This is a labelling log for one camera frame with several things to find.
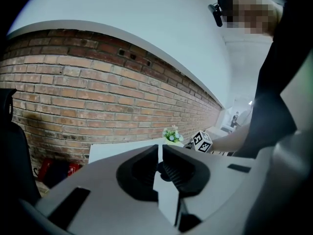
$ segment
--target red brick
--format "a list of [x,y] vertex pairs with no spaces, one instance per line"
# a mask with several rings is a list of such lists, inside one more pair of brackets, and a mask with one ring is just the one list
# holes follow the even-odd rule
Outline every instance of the red brick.
[[150,116],[134,115],[133,121],[151,121],[151,117]]
[[21,76],[22,82],[40,83],[40,75],[37,74],[24,74]]
[[171,107],[171,110],[172,110],[172,111],[175,111],[175,112],[184,112],[184,111],[185,111],[185,108],[183,108],[183,107],[178,107],[178,106],[172,106],[172,107]]
[[118,51],[118,47],[104,43],[99,44],[98,49],[112,54],[117,54]]
[[77,117],[97,120],[114,120],[114,113],[78,111]]
[[187,98],[185,98],[185,97],[183,97],[183,96],[180,96],[180,95],[174,95],[174,99],[176,99],[176,100],[179,100],[179,101],[182,101],[182,102],[184,102],[184,103],[186,103],[187,101],[188,101],[188,99]]
[[164,68],[158,64],[153,64],[152,69],[163,74],[164,73]]
[[147,84],[139,84],[139,89],[145,92],[150,92],[153,94],[159,94],[159,89],[154,86],[150,86]]
[[165,70],[164,74],[165,74],[166,76],[168,76],[168,77],[170,77],[170,78],[172,78],[172,79],[178,81],[179,83],[182,82],[181,76],[179,76],[178,74],[175,74],[174,72],[171,72],[171,71],[169,71],[169,70]]
[[52,37],[49,44],[50,45],[62,45],[64,42],[63,37]]
[[26,69],[27,69],[27,65],[15,65],[13,67],[12,72],[24,73],[24,72],[26,72]]
[[41,76],[41,83],[42,84],[53,84],[53,76],[42,75]]
[[110,103],[115,102],[114,95],[104,94],[104,93],[78,91],[77,97],[82,98],[82,99],[101,101],[101,102],[110,102]]
[[83,30],[79,30],[77,33],[76,33],[76,37],[78,38],[87,38],[87,39],[90,39],[93,35],[93,32],[91,31],[83,31]]
[[130,47],[130,43],[128,42],[125,42],[121,39],[118,39],[118,38],[115,38],[115,37],[111,37],[111,36],[108,36],[108,35],[103,35],[103,34],[100,34],[100,33],[94,33],[93,34],[93,37],[91,38],[93,40],[96,40],[96,41],[103,41],[103,42],[106,42],[106,43],[109,43],[109,44],[112,44],[112,45],[115,45],[115,46],[119,46],[119,47],[122,47],[122,48],[126,48],[128,49]]
[[177,86],[177,81],[173,80],[172,78],[169,78],[169,79],[167,80],[167,83],[168,83],[169,85],[174,86],[174,87]]
[[17,107],[20,109],[26,109],[26,103],[22,101],[13,100],[13,107]]
[[140,110],[140,113],[144,114],[144,115],[153,115],[154,114],[153,109],[144,109],[144,108],[142,108]]
[[168,122],[156,122],[152,123],[152,127],[170,127],[171,123]]
[[116,85],[111,85],[111,92],[121,94],[125,96],[132,96],[137,98],[143,98],[143,93],[135,90],[130,90]]
[[45,56],[44,63],[45,64],[56,64],[58,56],[47,55]]
[[156,87],[160,87],[161,82],[159,80],[156,80],[154,78],[149,77],[148,78],[148,84],[156,86]]
[[162,111],[162,110],[155,110],[154,114],[158,115],[158,116],[169,116],[169,117],[171,117],[173,115],[173,112]]
[[116,129],[114,130],[114,135],[128,135],[129,129]]
[[154,70],[152,70],[151,68],[148,68],[148,67],[144,67],[142,69],[142,71],[143,71],[144,74],[146,74],[148,76],[151,76],[151,77],[154,77],[154,78],[156,78],[158,80],[161,80],[163,82],[166,82],[167,79],[168,79],[168,77],[165,76],[164,74],[161,74],[161,73],[159,73],[157,71],[154,71]]
[[138,88],[139,83],[137,81],[133,81],[127,78],[122,78],[121,85],[130,88]]
[[36,73],[37,65],[27,65],[27,73]]
[[150,66],[151,65],[151,61],[146,59],[146,58],[143,58],[141,56],[137,56],[135,61],[137,63],[140,63],[140,64],[143,64],[143,65],[146,65],[146,66]]
[[68,52],[68,47],[65,47],[65,46],[44,46],[41,50],[42,54],[66,55],[67,52]]
[[59,115],[60,112],[61,112],[61,109],[59,107],[47,106],[47,105],[39,104],[39,105],[37,105],[36,111],[37,112],[54,114],[54,115]]
[[15,52],[15,55],[14,56],[28,56],[30,54],[34,54],[34,53],[31,53],[31,49],[30,47],[28,48],[23,48],[23,49],[18,49],[16,50]]
[[130,48],[131,51],[135,52],[136,54],[139,54],[141,56],[145,56],[147,54],[147,51],[136,46],[136,45],[132,45]]
[[150,122],[139,123],[139,128],[146,128],[146,127],[151,127],[151,123]]
[[61,109],[61,115],[65,117],[76,117],[76,110]]
[[162,67],[167,67],[167,68],[170,68],[170,69],[172,68],[172,66],[171,66],[170,64],[166,63],[166,62],[163,61],[162,59],[160,59],[160,58],[154,56],[153,54],[151,54],[151,53],[149,53],[149,52],[148,52],[148,54],[147,54],[147,57],[148,57],[149,59],[151,59],[153,62],[155,62],[155,63],[161,65]]
[[132,123],[132,122],[118,122],[118,121],[113,121],[113,122],[106,122],[106,127],[108,128],[137,128],[138,123]]
[[157,108],[157,109],[160,108],[160,104],[158,103],[154,103],[151,101],[143,101],[143,100],[138,100],[138,99],[136,100],[136,106],[146,107],[146,108]]
[[80,68],[76,67],[65,67],[63,70],[63,75],[65,76],[79,76]]
[[115,55],[110,55],[104,52],[96,51],[94,49],[88,50],[86,53],[86,56],[89,58],[94,58],[102,61],[106,61],[109,63],[117,64],[117,65],[123,65],[124,64],[124,59],[120,58]]
[[197,98],[201,99],[201,95],[200,95],[200,94],[198,94],[198,93],[195,93],[195,97],[197,97]]
[[44,62],[44,55],[26,56],[24,62],[26,64],[38,64]]
[[31,55],[38,55],[41,53],[42,47],[33,47],[30,49]]
[[29,46],[35,46],[35,45],[48,45],[50,41],[50,38],[36,38],[31,39],[29,41]]
[[92,66],[91,66],[92,69],[100,70],[104,72],[111,72],[111,67],[112,67],[112,64],[101,62],[101,61],[96,61],[96,60],[92,62]]
[[134,72],[134,71],[131,71],[131,70],[127,70],[127,69],[121,69],[120,75],[131,78],[133,80],[141,81],[144,83],[148,82],[147,76],[140,74],[140,73],[137,73],[137,72]]
[[86,109],[104,111],[104,104],[103,103],[86,103]]
[[70,47],[68,54],[73,56],[85,57],[87,52],[86,48],[83,47]]
[[84,101],[72,100],[68,98],[66,99],[65,98],[53,98],[52,104],[58,105],[58,106],[70,107],[70,108],[80,108],[80,109],[84,109],[85,107]]
[[132,120],[132,115],[130,114],[116,114],[115,115],[115,120],[119,121],[131,121]]
[[119,97],[118,98],[118,103],[119,104],[127,104],[127,105],[133,105],[134,104],[134,99],[129,98],[129,97]]
[[145,93],[144,99],[150,100],[150,101],[156,101],[157,100],[157,95]]
[[106,137],[106,142],[127,142],[127,141],[135,141],[136,140],[136,135],[114,135],[114,136],[107,136]]
[[79,129],[79,134],[82,135],[113,135],[113,130],[111,129]]
[[46,85],[35,85],[35,93],[60,95],[60,88]]
[[98,43],[92,40],[79,39],[79,38],[65,38],[64,45],[74,45],[88,48],[96,48]]
[[48,36],[56,37],[74,37],[77,30],[72,29],[52,29],[49,31]]
[[90,68],[91,60],[80,57],[59,56],[57,63],[60,65],[70,65],[77,67]]
[[26,92],[34,92],[34,85],[32,85],[32,84],[25,84],[25,91]]
[[37,73],[43,74],[61,74],[63,67],[61,66],[54,66],[54,65],[38,65],[37,66]]
[[96,128],[103,128],[105,127],[104,121],[87,121],[88,127],[96,127]]
[[165,103],[165,104],[176,105],[176,100],[174,100],[174,99],[169,99],[169,98],[166,98],[166,97],[163,97],[163,96],[159,96],[159,97],[157,98],[157,101],[158,101],[158,102],[161,102],[161,103]]
[[133,107],[124,106],[124,105],[106,105],[106,111],[108,112],[125,112],[125,113],[133,113]]
[[130,69],[135,70],[135,71],[141,71],[142,65],[135,63],[135,62],[132,62],[132,61],[127,61],[125,63],[125,67],[130,68]]
[[54,117],[53,121],[58,124],[74,125],[74,126],[86,126],[85,120],[67,118],[67,117]]
[[51,104],[51,96],[40,95],[39,101],[42,104]]
[[76,97],[77,91],[75,89],[61,88],[61,96]]
[[152,128],[130,129],[130,134],[149,134],[155,132]]
[[166,83],[161,83],[161,88],[165,89],[167,91],[173,92],[175,94],[179,94],[179,89],[177,89],[177,88],[175,88],[175,87],[173,87],[171,85],[168,85]]
[[15,89],[18,91],[25,91],[25,84],[15,83]]
[[78,88],[86,88],[87,81],[84,79],[79,79],[79,78],[74,78],[74,77],[56,77],[55,84],[78,87]]
[[190,93],[190,89],[189,89],[188,87],[186,87],[186,86],[180,84],[180,83],[177,84],[177,88],[180,89],[180,90],[182,90],[182,91],[184,91],[184,92],[186,92],[186,93]]
[[101,91],[101,92],[108,92],[109,91],[108,84],[101,83],[101,82],[94,82],[94,81],[88,82],[88,89]]

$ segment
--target white wall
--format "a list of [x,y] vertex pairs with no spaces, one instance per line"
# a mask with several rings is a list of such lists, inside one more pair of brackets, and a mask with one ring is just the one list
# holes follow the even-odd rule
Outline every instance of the white wall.
[[226,104],[228,53],[204,0],[30,0],[9,37],[49,28],[96,31],[136,44]]

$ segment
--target person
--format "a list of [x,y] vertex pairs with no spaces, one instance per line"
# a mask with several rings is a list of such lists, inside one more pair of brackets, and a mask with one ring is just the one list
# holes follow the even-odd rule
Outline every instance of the person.
[[231,123],[230,123],[230,127],[234,128],[235,125],[237,124],[237,119],[239,117],[239,112],[236,112],[236,115],[233,116]]
[[259,72],[251,122],[214,140],[212,150],[256,158],[262,148],[296,131],[281,93],[312,49],[312,29],[305,22],[299,25],[312,12],[310,2],[303,2],[305,9],[289,2],[281,8],[271,0],[218,0],[227,26],[271,36],[273,43]]

